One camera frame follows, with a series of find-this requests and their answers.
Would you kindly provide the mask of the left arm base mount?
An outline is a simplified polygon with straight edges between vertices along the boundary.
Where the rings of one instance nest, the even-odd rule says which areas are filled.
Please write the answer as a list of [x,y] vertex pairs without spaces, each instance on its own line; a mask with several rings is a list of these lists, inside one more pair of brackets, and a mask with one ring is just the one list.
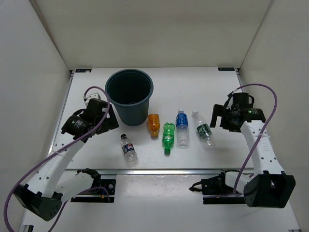
[[71,198],[72,203],[114,203],[116,175],[101,175],[100,181],[93,182],[90,189]]

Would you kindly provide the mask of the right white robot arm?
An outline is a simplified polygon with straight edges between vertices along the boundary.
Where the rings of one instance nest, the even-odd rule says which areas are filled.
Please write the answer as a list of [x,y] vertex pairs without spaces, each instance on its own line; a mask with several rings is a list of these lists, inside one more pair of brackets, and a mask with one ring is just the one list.
[[294,176],[285,173],[273,151],[264,113],[254,108],[253,103],[249,93],[230,93],[224,105],[216,104],[213,108],[211,127],[221,117],[221,128],[245,137],[253,175],[222,171],[218,176],[202,179],[202,194],[207,203],[211,198],[226,203],[238,194],[249,207],[284,208],[295,188]]

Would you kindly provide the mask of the blue label water bottle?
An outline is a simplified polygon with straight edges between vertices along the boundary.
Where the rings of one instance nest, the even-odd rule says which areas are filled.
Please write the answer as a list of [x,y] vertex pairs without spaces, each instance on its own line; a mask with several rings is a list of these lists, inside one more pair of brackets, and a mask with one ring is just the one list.
[[188,118],[183,109],[178,109],[176,116],[176,133],[177,133],[177,146],[179,148],[187,148],[189,145],[189,128]]

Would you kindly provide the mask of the small Pepsi bottle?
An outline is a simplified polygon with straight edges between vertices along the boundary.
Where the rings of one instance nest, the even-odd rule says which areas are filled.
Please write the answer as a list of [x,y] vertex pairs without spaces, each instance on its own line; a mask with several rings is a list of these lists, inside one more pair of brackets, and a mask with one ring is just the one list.
[[122,134],[120,138],[120,146],[124,158],[130,166],[135,166],[137,164],[138,156],[132,141],[128,138],[126,134]]

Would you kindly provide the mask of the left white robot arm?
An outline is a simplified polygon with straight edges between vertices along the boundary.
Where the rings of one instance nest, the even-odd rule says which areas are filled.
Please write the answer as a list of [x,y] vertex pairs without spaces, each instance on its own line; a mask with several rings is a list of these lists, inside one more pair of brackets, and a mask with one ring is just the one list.
[[24,208],[50,221],[64,202],[80,192],[97,193],[101,188],[100,174],[93,169],[79,170],[73,178],[62,183],[59,180],[89,138],[118,126],[115,113],[106,101],[98,98],[87,100],[86,108],[74,112],[62,126],[54,145],[56,155],[43,164],[26,184],[18,185],[14,196]]

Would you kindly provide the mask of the green label water bottle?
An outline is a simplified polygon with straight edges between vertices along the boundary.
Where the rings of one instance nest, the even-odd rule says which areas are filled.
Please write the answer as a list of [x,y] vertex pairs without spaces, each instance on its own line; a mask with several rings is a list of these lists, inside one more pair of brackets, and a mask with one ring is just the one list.
[[206,119],[197,110],[192,111],[195,128],[201,143],[205,149],[212,149],[215,147],[212,131]]

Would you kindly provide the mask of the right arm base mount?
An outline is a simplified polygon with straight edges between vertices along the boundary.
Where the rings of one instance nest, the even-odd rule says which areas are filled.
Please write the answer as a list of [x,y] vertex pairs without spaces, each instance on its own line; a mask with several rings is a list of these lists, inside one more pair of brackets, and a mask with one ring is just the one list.
[[245,204],[243,196],[235,196],[233,188],[225,184],[225,173],[220,172],[217,176],[204,178],[194,183],[189,190],[200,192],[203,196],[203,204]]

